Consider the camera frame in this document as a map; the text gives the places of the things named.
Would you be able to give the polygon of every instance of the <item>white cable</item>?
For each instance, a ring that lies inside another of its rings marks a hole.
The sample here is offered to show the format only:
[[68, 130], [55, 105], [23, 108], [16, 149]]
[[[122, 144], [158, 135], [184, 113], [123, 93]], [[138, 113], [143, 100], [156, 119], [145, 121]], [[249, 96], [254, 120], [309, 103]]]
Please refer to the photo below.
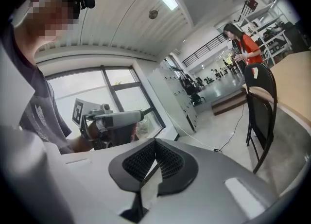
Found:
[[216, 149], [215, 147], [212, 147], [212, 146], [209, 146], [209, 145], [207, 145], [207, 144], [202, 143], [201, 141], [197, 140], [196, 138], [194, 138], [193, 136], [191, 136], [190, 134], [188, 134], [188, 133], [187, 133], [185, 130], [183, 130], [183, 129], [180, 127], [180, 125], [169, 115], [169, 113], [168, 113], [167, 111], [165, 111], [165, 112], [166, 112], [166, 114], [170, 117], [170, 119], [171, 119], [185, 134], [187, 134], [189, 137], [193, 138], [195, 141], [198, 141], [200, 144], [203, 144], [203, 145], [205, 145], [205, 146], [207, 146], [207, 147], [209, 147], [209, 148], [212, 148], [212, 149]]

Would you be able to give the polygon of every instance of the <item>power cord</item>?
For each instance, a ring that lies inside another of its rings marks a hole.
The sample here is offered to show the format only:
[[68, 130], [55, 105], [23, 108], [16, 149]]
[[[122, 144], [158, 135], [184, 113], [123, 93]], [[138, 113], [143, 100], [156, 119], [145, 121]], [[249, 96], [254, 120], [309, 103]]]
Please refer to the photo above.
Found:
[[189, 137], [191, 137], [192, 139], [194, 139], [195, 141], [199, 142], [200, 144], [203, 144], [209, 148], [211, 148], [213, 151], [217, 150], [215, 147], [209, 146], [207, 144], [202, 143], [201, 141], [197, 140], [196, 138], [194, 138], [193, 136], [191, 136], [190, 134], [188, 134], [185, 130], [183, 130], [180, 125], [169, 115], [169, 113], [167, 111], [165, 111], [166, 114], [170, 117], [170, 119], [185, 133], [187, 134]]
[[235, 135], [235, 131], [236, 131], [236, 129], [237, 129], [237, 126], [238, 126], [240, 120], [241, 120], [242, 117], [243, 117], [244, 106], [245, 106], [245, 104], [243, 104], [242, 115], [241, 115], [240, 119], [238, 120], [238, 123], [236, 124], [236, 126], [235, 126], [235, 128], [234, 128], [234, 132], [233, 132], [232, 136], [229, 138], [228, 142], [227, 142], [226, 144], [224, 144], [224, 145], [222, 146], [222, 148], [220, 148], [220, 149], [214, 149], [213, 151], [223, 153], [223, 152], [222, 152], [223, 147], [225, 147], [225, 146], [230, 142], [230, 140], [232, 139], [232, 137]]

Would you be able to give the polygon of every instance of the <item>office chair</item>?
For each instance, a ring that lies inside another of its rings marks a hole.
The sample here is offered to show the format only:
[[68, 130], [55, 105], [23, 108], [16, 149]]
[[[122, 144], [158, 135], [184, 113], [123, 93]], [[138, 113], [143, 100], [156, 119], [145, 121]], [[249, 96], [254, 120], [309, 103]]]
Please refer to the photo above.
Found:
[[[249, 109], [249, 123], [246, 143], [249, 145], [251, 140], [258, 163], [253, 170], [256, 173], [266, 158], [270, 146], [273, 141], [273, 129], [276, 121], [276, 82], [269, 68], [263, 63], [254, 63], [245, 67], [245, 83], [247, 87], [246, 100]], [[250, 87], [260, 87], [267, 91], [273, 98], [273, 107], [270, 103], [249, 91]], [[253, 139], [251, 138], [251, 130], [254, 130], [257, 138], [263, 148], [263, 153], [259, 158]]]

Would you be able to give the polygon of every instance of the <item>wooden table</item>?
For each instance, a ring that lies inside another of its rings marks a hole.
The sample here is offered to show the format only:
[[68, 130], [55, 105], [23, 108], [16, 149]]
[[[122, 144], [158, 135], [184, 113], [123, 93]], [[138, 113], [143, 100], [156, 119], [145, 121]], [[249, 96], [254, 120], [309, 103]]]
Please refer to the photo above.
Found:
[[[278, 107], [311, 134], [311, 51], [288, 55], [271, 72], [276, 80]], [[251, 87], [250, 92], [273, 102], [262, 88]]]

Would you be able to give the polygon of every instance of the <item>black cable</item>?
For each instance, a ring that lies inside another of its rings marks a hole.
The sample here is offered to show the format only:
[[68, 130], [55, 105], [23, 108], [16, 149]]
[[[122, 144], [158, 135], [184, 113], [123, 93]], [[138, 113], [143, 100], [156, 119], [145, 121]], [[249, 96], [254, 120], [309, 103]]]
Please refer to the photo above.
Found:
[[220, 149], [214, 149], [215, 152], [221, 152], [221, 153], [223, 153], [223, 152], [222, 152], [223, 147], [225, 147], [225, 146], [230, 142], [230, 140], [232, 139], [232, 137], [235, 135], [235, 131], [236, 131], [236, 129], [237, 129], [237, 126], [238, 126], [240, 120], [241, 120], [242, 117], [243, 117], [244, 106], [245, 106], [245, 104], [243, 104], [242, 115], [241, 115], [240, 119], [238, 120], [238, 123], [236, 124], [236, 126], [235, 126], [235, 128], [234, 128], [234, 132], [233, 132], [232, 136], [229, 138], [228, 142], [222, 146], [222, 148], [220, 148]]

